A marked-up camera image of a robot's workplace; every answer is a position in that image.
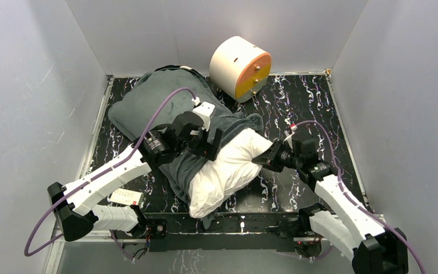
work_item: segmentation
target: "dark gray towel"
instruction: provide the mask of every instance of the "dark gray towel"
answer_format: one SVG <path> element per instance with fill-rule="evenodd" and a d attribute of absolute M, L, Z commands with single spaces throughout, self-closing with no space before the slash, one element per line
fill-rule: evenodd
<path fill-rule="evenodd" d="M 216 106 L 211 117 L 208 141 L 212 142 L 216 129 L 224 130 L 221 146 L 226 145 L 237 134 L 246 128 L 257 132 L 263 130 L 261 116 L 244 113 L 233 114 L 216 97 L 214 97 L 203 77 L 194 70 L 186 70 L 178 66 L 167 66 L 146 73 L 125 95 L 122 101 L 116 102 L 108 111 L 110 121 L 128 139 L 138 138 L 145 129 L 150 117 L 160 103 L 174 90 L 189 87 L 201 99 Z M 172 123 L 178 114 L 192 110 L 192 97 L 187 91 L 174 96 L 164 107 L 153 123 L 153 126 Z M 206 159 L 191 153 L 183 153 L 171 164 L 162 165 L 159 169 L 169 180 L 177 197 L 190 204 L 189 185 L 196 173 L 206 163 Z M 209 228 L 214 214 L 202 218 L 204 227 Z"/>

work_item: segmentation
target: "white pillow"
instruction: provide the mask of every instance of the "white pillow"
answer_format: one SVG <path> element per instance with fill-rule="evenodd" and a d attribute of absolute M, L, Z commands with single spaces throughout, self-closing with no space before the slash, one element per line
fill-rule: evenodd
<path fill-rule="evenodd" d="M 190 182 L 190 216 L 205 217 L 251 182 L 261 170 L 261 166 L 251 160 L 271 144 L 270 140 L 247 128 L 222 147 L 217 159 L 207 162 Z"/>

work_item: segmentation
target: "cylindrical container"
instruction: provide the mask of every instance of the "cylindrical container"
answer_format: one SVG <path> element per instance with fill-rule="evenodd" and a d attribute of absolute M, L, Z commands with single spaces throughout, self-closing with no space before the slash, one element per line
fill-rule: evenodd
<path fill-rule="evenodd" d="M 239 36 L 222 43 L 212 56 L 212 82 L 243 103 L 264 86 L 271 70 L 271 55 Z"/>

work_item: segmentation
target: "black marble surface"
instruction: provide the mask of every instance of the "black marble surface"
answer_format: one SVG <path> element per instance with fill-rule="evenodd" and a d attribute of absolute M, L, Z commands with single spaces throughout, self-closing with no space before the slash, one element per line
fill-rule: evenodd
<path fill-rule="evenodd" d="M 138 78 L 115 79 L 107 103 L 108 108 L 131 90 Z M 252 100 L 239 104 L 210 83 L 217 98 L 233 112 L 259 113 L 265 124 L 264 136 L 270 140 L 284 137 L 284 130 L 292 123 L 316 120 L 328 131 L 335 156 L 342 169 L 345 185 L 361 201 L 362 193 L 357 181 L 338 115 L 324 75 L 272 75 L 262 91 Z M 319 144 L 319 154 L 331 161 L 332 155 L 325 136 L 315 125 L 301 126 L 298 130 L 313 135 Z M 107 114 L 102 121 L 93 160 L 89 171 L 110 161 L 129 144 L 110 122 Z M 124 188 L 145 194 L 144 212 L 187 212 L 187 205 L 175 197 L 164 175 L 160 172 L 144 175 L 129 182 Z M 285 169 L 280 174 L 262 172 L 244 189 L 232 195 L 219 209 L 227 213 L 281 213 L 297 212 L 319 201 L 294 170 Z"/>

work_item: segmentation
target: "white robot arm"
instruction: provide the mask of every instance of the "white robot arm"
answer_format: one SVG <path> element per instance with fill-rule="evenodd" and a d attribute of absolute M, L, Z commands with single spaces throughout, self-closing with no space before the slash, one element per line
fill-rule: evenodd
<path fill-rule="evenodd" d="M 64 186 L 54 183 L 48 187 L 51 202 L 56 203 L 84 182 L 89 182 L 54 210 L 65 240 L 78 240 L 92 230 L 104 229 L 120 230 L 133 235 L 143 234 L 148 221 L 138 204 L 126 207 L 97 204 L 132 179 L 172 162 L 185 150 L 208 160 L 216 159 L 222 131 L 216 130 L 212 144 L 207 142 L 214 105 L 200 103 L 198 98 L 193 103 L 195 108 L 192 112 L 178 115 L 172 124 L 150 130 L 144 141 L 138 144 L 135 153 L 133 149 L 137 145 L 136 141 L 119 156 L 85 177 Z"/>
<path fill-rule="evenodd" d="M 299 211 L 300 231 L 313 231 L 327 238 L 352 264 L 358 274 L 407 273 L 407 247 L 366 214 L 363 205 L 343 185 L 329 162 L 319 159 L 314 139 L 293 133 L 286 143 L 276 139 L 253 163 L 281 172 L 284 167 L 298 175 L 338 215 L 338 221 L 317 203 Z M 402 231 L 395 229 L 405 238 Z"/>

